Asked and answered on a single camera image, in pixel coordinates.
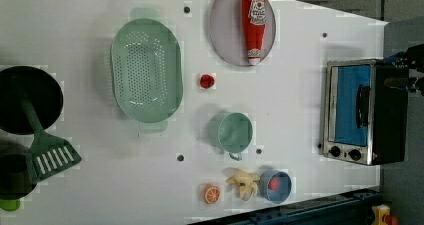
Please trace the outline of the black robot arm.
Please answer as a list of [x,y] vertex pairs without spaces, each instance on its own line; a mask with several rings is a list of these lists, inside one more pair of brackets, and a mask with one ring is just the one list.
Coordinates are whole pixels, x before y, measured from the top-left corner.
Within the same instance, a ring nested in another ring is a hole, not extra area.
[[[395,68],[407,68],[422,73],[424,67],[424,45],[419,44],[409,47],[384,59],[385,65]],[[384,85],[389,88],[407,91],[409,93],[419,92],[424,95],[424,80],[422,77],[388,78]]]

